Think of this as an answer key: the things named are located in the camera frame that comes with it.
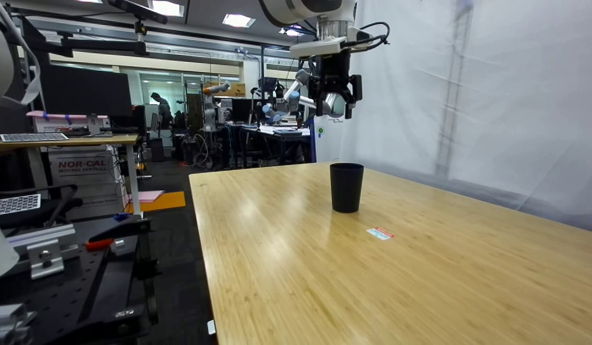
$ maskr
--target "person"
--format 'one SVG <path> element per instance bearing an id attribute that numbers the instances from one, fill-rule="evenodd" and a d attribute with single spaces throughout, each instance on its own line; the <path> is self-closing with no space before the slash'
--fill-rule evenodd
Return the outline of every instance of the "person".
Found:
<path id="1" fill-rule="evenodd" d="M 173 121 L 173 111 L 161 94 L 154 92 L 150 98 L 154 98 L 160 104 L 160 129 L 169 129 Z"/>

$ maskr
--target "white curtain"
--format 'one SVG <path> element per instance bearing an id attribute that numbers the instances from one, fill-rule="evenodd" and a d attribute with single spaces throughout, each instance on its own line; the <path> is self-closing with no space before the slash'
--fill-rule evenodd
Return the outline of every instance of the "white curtain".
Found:
<path id="1" fill-rule="evenodd" d="M 319 121 L 363 161 L 592 230 L 592 0 L 368 0 L 391 46 L 353 58 L 365 100 Z"/>

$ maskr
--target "ceiling light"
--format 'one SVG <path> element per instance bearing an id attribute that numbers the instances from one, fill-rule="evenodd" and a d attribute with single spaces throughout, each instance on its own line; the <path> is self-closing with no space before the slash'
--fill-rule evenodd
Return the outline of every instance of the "ceiling light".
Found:
<path id="1" fill-rule="evenodd" d="M 242 16 L 242 14 L 227 14 L 223 19 L 223 25 L 229 27 L 246 27 L 250 29 L 255 23 L 253 18 Z"/>
<path id="2" fill-rule="evenodd" d="M 167 0 L 150 0 L 150 8 L 167 18 L 184 18 L 184 6 Z"/>
<path id="3" fill-rule="evenodd" d="M 303 33 L 301 31 L 298 31 L 298 29 L 292 29 L 292 27 L 284 27 L 284 29 L 280 29 L 280 33 L 282 35 L 288 35 L 288 37 L 303 37 Z"/>

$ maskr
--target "wooden table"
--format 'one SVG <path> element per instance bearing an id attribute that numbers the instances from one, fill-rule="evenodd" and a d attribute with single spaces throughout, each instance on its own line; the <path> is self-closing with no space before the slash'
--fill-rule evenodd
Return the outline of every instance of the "wooden table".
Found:
<path id="1" fill-rule="evenodd" d="M 190 182 L 221 343 L 592 343 L 592 232 L 370 169 L 351 215 L 328 165 Z"/>
<path id="2" fill-rule="evenodd" d="M 119 134 L 119 136 L 98 136 L 98 138 L 70 138 L 70 140 L 56 140 L 56 142 L 0 142 L 0 156 L 6 156 L 14 150 L 33 152 L 39 148 L 125 146 L 135 215 L 142 215 L 140 194 L 138 194 L 138 175 L 137 175 L 137 154 L 135 154 L 137 140 L 138 136 Z"/>

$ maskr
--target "black cup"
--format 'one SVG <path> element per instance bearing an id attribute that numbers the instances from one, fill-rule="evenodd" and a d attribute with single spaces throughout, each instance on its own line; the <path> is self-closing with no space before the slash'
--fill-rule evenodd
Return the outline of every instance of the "black cup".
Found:
<path id="1" fill-rule="evenodd" d="M 338 213 L 357 213 L 365 167 L 357 163 L 332 165 L 332 205 Z"/>

